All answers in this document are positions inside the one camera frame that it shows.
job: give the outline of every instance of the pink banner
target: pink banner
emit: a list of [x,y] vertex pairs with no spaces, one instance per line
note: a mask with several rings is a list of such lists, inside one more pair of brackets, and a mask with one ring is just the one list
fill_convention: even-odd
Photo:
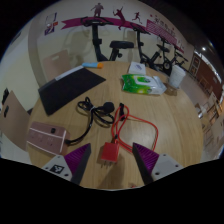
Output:
[[175,45],[179,51],[184,53],[184,51],[180,47],[177,46],[177,39],[175,37],[173,37],[170,33],[168,33],[166,30],[164,30],[162,27],[157,25],[156,23],[154,23],[150,20],[147,20],[146,30],[150,33],[157,35],[157,36],[161,35],[161,36],[165,37],[171,44]]
[[[104,17],[104,18],[106,20],[112,22],[114,26],[120,26],[121,23],[122,23],[122,21],[120,19],[107,18],[107,17]],[[65,23],[65,26],[62,27],[62,30],[67,29],[67,28],[71,28],[71,27],[74,27],[74,26],[82,26],[81,18],[69,19],[69,20],[65,20],[65,21],[61,21],[61,22]],[[130,25],[130,22],[128,22],[128,21],[125,21],[125,23],[122,25],[122,27],[132,28],[131,25]]]

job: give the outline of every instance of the green package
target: green package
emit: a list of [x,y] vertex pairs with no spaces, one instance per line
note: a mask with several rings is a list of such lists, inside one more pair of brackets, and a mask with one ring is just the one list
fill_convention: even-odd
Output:
[[152,88],[148,85],[151,81],[144,75],[122,75],[124,80],[123,90],[131,93],[149,94]]

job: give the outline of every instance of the white device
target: white device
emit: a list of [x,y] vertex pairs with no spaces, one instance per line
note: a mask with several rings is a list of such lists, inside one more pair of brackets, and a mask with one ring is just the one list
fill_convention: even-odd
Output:
[[184,167],[167,154],[160,154],[152,170],[152,178],[154,181],[175,173]]
[[177,65],[174,65],[172,68],[171,75],[169,77],[169,84],[174,88],[179,88],[185,75],[186,72],[182,68]]
[[72,172],[69,169],[64,156],[55,156],[45,164],[42,169],[68,181],[72,178]]

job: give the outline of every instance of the white container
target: white container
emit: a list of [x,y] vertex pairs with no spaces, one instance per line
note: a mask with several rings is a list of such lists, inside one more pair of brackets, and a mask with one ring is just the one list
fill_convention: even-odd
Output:
[[174,65],[172,72],[169,78],[169,84],[174,88],[179,88],[180,83],[182,82],[186,72],[177,65]]

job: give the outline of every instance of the power adapter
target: power adapter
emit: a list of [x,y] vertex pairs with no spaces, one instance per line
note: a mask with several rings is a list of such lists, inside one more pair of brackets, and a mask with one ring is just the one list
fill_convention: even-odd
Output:
[[116,163],[119,152],[118,143],[108,143],[106,142],[103,147],[103,153],[101,155],[101,159],[104,161]]

